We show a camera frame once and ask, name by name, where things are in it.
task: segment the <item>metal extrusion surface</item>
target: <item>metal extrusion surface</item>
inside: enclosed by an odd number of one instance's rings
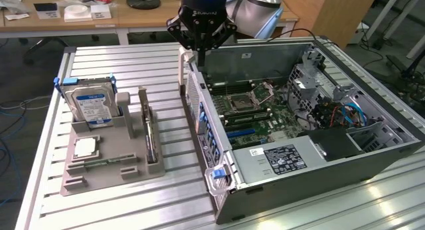
[[[311,38],[295,40],[310,41]],[[130,112],[140,109],[137,90],[148,89],[157,111],[166,174],[157,179],[62,197],[58,194],[72,114],[64,100],[49,108],[38,153],[16,229],[126,230],[331,230],[425,228],[425,151],[397,161],[373,179],[269,210],[226,225],[214,224],[194,145],[178,94],[175,43],[77,48],[64,58],[65,76],[113,73],[118,92],[129,92]],[[423,119],[370,77],[342,51],[329,46],[383,99],[425,132]],[[349,83],[330,62],[326,72]]]

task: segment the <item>black lamp base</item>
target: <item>black lamp base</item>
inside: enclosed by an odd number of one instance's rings
[[[160,0],[126,0],[126,5],[136,9],[154,9],[161,5]]]

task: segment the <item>motherboard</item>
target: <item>motherboard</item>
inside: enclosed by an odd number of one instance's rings
[[[301,126],[281,87],[270,81],[210,87],[211,101],[233,149],[295,138]]]

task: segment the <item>hard drive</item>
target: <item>hard drive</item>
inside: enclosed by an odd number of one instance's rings
[[[58,89],[74,121],[85,121],[89,128],[113,124],[112,118],[120,115],[114,102],[113,76],[96,79],[64,78]]]

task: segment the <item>blue hard drive label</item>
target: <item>blue hard drive label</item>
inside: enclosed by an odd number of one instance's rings
[[[299,153],[291,144],[267,149],[263,154],[277,175],[306,168]]]
[[[102,125],[112,120],[112,115],[108,106],[104,105],[106,101],[104,94],[77,96],[77,103],[89,124]]]

